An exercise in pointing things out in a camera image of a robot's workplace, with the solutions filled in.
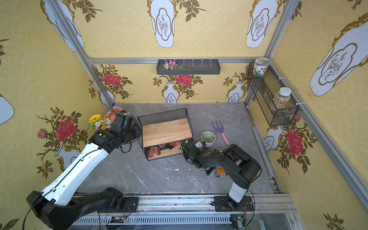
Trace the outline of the red tea bag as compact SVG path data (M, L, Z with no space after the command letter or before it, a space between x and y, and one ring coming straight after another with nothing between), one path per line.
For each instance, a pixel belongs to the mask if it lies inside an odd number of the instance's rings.
M170 143L169 143L169 145L170 145L170 147L171 147L171 148L174 148L174 147L178 146L179 144L180 144L180 142L179 142L179 141L176 141L176 142L170 142Z

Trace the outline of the silver black tea bag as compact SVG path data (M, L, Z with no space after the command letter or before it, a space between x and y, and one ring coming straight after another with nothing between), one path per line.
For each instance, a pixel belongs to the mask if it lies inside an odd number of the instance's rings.
M206 175L209 176L213 170L214 170L214 167L206 168L205 169Z

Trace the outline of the orange label tea bag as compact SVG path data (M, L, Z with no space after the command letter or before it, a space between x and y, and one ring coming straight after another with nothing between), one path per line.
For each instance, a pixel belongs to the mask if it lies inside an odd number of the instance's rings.
M226 173L226 171L222 168L222 167L216 167L215 168L215 176L216 177L224 177L227 176L228 174Z

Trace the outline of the red tea bag shelf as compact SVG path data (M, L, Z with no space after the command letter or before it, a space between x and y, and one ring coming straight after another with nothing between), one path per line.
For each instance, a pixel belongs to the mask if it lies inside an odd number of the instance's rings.
M148 159L153 159L153 158L155 158L155 157L157 157L159 155L161 155L161 150L157 146L151 147L148 150Z

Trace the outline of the black wire two-tier shelf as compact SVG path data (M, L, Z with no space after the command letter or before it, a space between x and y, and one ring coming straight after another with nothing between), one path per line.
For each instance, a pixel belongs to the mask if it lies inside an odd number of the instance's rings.
M186 108L139 116L138 124L142 130L140 145L148 161L182 154L180 145L171 148L169 143L193 137ZM161 155L148 159L148 150L154 146L160 148Z

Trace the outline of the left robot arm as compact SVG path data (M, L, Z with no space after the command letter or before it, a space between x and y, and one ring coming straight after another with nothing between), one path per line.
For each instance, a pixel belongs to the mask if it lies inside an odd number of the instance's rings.
M123 194L116 188L109 187L80 198L73 195L113 150L124 144L131 145L140 137L141 128L134 116L126 111L118 113L111 127L95 132L80 155L54 182L27 197L30 211L53 230L66 230L78 218L102 209L121 211L125 207Z

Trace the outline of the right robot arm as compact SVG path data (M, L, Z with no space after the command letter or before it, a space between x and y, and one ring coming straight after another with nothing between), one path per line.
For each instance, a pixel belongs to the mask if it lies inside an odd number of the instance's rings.
M224 150L199 148L192 138L181 142L183 156L187 162L206 174L221 167L232 179L228 192L228 201L239 205L249 190L251 184L261 175L260 163L239 146L232 144Z

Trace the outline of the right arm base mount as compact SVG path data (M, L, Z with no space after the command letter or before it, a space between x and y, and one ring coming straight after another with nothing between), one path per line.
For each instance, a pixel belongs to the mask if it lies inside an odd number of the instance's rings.
M244 196L237 203L227 196L215 196L211 205L215 207L216 212L252 212L255 210L254 202L250 196Z

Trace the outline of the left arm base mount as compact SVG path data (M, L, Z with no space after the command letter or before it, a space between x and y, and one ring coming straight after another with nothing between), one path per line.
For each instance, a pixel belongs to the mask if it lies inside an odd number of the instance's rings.
M99 209L98 211L103 213L113 213L113 212L135 213L137 212L138 204L139 198L137 196L125 196L116 199L107 208L102 208Z

